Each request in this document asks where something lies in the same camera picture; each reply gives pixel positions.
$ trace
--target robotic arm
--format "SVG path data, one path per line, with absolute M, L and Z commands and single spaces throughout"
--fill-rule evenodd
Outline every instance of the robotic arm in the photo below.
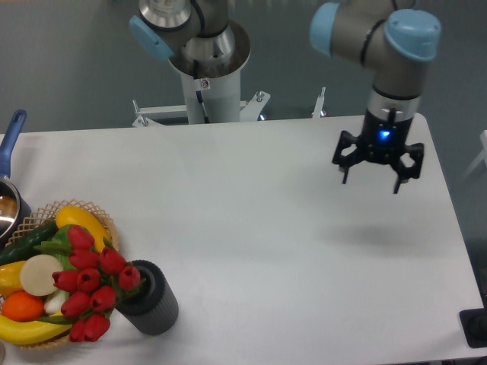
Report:
M 406 145 L 429 66 L 437 54 L 441 25 L 436 17 L 410 9 L 414 1 L 349 0 L 327 3 L 310 27 L 312 45 L 375 73 L 364 124 L 358 137 L 343 131 L 333 163 L 344 172 L 366 160 L 390 165 L 397 173 L 394 193 L 402 183 L 418 179 L 424 145 Z M 343 150 L 356 146 L 344 156 Z M 414 164 L 407 167 L 401 157 Z
M 139 0 L 139 9 L 130 30 L 147 52 L 169 59 L 180 73 L 189 123 L 238 121 L 250 41 L 228 19 L 228 0 Z

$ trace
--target white table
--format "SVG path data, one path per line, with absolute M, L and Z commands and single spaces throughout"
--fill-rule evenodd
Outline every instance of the white table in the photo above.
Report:
M 141 335 L 119 313 L 96 344 L 7 348 L 6 363 L 382 364 L 477 357 L 458 312 L 482 301 L 425 119 L 422 177 L 349 182 L 331 163 L 362 118 L 23 134 L 12 181 L 33 208 L 107 210 L 128 259 L 164 271 L 176 325 Z

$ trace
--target blue led light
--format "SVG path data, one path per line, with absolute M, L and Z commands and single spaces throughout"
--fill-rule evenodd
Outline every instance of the blue led light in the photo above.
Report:
M 390 137 L 390 131 L 379 131 L 379 139 L 381 141 L 386 141 Z

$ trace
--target fruit basket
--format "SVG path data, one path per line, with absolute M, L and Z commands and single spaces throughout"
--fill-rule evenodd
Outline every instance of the fruit basket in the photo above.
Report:
M 8 241 L 6 247 L 11 245 L 12 243 L 15 243 L 17 240 L 19 240 L 21 237 L 23 237 L 30 231 L 38 227 L 44 226 L 46 224 L 49 224 L 50 222 L 53 222 L 56 218 L 57 213 L 62 208 L 68 206 L 82 208 L 87 212 L 91 213 L 92 216 L 94 216 L 97 219 L 97 221 L 101 223 L 103 228 L 110 235 L 110 242 L 113 248 L 116 250 L 119 249 L 119 237 L 116 232 L 116 227 L 115 224 L 113 223 L 113 220 L 108 215 L 108 213 L 106 213 L 99 206 L 95 205 L 93 202 L 84 202 L 75 199 L 72 199 L 70 201 L 63 200 L 61 202 L 53 202 L 52 204 L 46 205 L 44 208 L 37 209 L 37 211 L 33 212 L 29 217 L 26 217 L 23 223 L 18 226 L 17 230 L 13 233 L 12 237 Z M 0 295 L 0 309 L 2 309 L 4 302 L 5 302 L 5 298 Z M 45 341 L 36 342 L 33 344 L 20 344 L 19 346 L 23 348 L 30 348 L 30 349 L 51 348 L 53 346 L 68 341 L 68 333 L 70 328 L 71 326 L 65 327 L 65 331 Z

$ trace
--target orange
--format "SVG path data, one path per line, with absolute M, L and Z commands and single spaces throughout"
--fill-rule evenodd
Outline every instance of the orange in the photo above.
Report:
M 25 291 L 9 295 L 2 307 L 2 315 L 15 322 L 34 321 L 43 314 L 43 300 Z

